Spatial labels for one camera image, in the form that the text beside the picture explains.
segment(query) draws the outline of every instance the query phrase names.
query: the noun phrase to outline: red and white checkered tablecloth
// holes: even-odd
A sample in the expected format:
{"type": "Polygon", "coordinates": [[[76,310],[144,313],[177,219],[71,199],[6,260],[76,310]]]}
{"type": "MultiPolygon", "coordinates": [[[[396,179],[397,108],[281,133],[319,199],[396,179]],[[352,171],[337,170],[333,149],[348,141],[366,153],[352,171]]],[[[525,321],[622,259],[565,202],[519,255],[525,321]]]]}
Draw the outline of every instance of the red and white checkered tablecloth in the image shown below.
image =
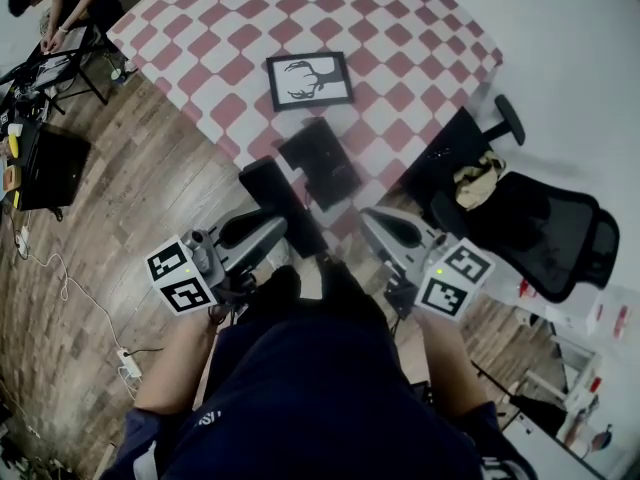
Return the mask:
{"type": "Polygon", "coordinates": [[[310,205],[332,248],[502,62],[454,0],[142,0],[109,37],[240,168],[272,155],[303,201],[274,146],[324,116],[363,181],[310,205]],[[275,113],[265,59],[321,50],[344,52],[354,104],[275,113]]]}

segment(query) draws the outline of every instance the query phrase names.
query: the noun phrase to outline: beige cloth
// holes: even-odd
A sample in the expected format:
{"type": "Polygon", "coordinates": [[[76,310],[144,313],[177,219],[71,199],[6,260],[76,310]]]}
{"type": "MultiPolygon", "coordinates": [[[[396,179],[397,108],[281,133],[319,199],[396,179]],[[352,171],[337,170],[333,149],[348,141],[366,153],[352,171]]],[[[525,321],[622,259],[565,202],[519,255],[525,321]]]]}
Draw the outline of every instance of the beige cloth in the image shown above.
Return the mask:
{"type": "Polygon", "coordinates": [[[478,162],[481,167],[463,167],[453,175],[456,201],[467,211],[489,199],[506,167],[505,161],[493,151],[486,151],[478,162]]]}

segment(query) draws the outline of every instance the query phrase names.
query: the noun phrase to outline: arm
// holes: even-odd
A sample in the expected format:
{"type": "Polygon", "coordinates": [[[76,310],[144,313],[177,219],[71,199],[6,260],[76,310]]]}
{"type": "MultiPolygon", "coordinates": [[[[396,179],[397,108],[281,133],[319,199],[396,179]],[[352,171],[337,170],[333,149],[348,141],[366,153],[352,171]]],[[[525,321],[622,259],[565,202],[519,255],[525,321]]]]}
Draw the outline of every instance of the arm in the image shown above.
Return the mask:
{"type": "Polygon", "coordinates": [[[59,26],[58,31],[53,36],[50,45],[50,51],[53,53],[57,51],[64,42],[64,36],[69,32],[69,27],[73,26],[73,24],[78,21],[78,18],[82,16],[82,14],[88,9],[89,4],[94,0],[80,0],[78,5],[76,5],[75,9],[71,11],[69,17],[64,20],[64,23],[59,26]]]}
{"type": "Polygon", "coordinates": [[[455,323],[428,311],[413,314],[422,329],[429,365],[433,400],[438,411],[456,419],[487,403],[489,399],[455,323]]]}
{"type": "Polygon", "coordinates": [[[207,311],[180,317],[136,396],[135,407],[169,415],[190,410],[216,337],[207,311]]]}
{"type": "Polygon", "coordinates": [[[58,29],[58,19],[60,19],[60,12],[62,12],[62,0],[51,0],[51,9],[49,11],[49,24],[47,25],[47,31],[40,41],[40,49],[43,52],[48,52],[51,48],[51,39],[58,29]]]}

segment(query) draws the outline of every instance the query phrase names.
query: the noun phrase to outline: power strip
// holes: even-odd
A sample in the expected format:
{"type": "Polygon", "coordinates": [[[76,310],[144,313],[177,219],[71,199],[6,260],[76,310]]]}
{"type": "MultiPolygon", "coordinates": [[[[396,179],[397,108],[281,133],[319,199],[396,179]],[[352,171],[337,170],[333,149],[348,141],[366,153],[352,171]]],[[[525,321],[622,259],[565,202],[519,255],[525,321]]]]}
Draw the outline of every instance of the power strip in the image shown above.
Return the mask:
{"type": "Polygon", "coordinates": [[[126,368],[127,373],[132,379],[139,379],[142,377],[142,370],[140,370],[140,367],[126,348],[118,350],[118,357],[120,358],[120,361],[122,361],[122,366],[126,368]]]}

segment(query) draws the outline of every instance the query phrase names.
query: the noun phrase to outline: chair armrest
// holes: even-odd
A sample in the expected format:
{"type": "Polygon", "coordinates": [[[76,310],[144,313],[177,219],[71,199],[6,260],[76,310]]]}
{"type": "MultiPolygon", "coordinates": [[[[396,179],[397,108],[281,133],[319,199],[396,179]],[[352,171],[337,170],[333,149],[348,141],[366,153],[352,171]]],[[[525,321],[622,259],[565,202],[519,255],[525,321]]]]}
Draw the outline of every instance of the chair armrest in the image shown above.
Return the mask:
{"type": "Polygon", "coordinates": [[[457,238],[470,235],[465,211],[441,190],[438,190],[431,200],[431,213],[443,231],[452,233],[457,238]]]}

